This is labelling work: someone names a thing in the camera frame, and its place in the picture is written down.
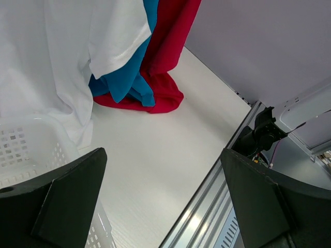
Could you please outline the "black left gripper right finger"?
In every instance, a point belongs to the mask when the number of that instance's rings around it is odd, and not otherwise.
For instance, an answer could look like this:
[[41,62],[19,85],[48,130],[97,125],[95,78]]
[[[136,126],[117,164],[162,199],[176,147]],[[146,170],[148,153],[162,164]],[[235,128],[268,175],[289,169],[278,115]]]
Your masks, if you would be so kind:
[[232,149],[220,160],[245,247],[330,247],[330,190]]

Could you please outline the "red t shirt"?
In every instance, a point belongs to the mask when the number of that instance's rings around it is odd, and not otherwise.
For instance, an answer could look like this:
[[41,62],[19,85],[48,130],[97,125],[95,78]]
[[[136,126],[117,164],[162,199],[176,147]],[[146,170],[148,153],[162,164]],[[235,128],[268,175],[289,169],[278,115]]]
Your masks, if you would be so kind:
[[144,1],[151,39],[140,66],[154,93],[155,106],[143,107],[137,100],[114,103],[110,97],[93,97],[100,105],[150,114],[168,113],[184,99],[168,72],[178,64],[180,54],[197,15],[200,1]]

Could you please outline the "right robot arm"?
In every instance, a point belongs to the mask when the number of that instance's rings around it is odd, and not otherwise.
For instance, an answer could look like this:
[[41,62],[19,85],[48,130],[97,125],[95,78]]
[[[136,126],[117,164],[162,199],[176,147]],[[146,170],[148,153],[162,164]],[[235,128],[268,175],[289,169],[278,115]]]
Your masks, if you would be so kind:
[[252,159],[257,153],[263,150],[270,150],[273,143],[287,137],[276,124],[276,118],[272,114],[274,107],[266,107],[258,113],[254,129],[249,126],[244,127],[238,139],[232,146],[232,150]]

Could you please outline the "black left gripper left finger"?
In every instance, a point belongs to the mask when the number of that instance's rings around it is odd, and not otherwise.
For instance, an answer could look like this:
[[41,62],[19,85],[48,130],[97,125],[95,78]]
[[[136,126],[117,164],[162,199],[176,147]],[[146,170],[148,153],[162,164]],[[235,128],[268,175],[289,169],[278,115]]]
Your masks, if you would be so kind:
[[1,189],[1,247],[84,247],[106,163],[97,148]]

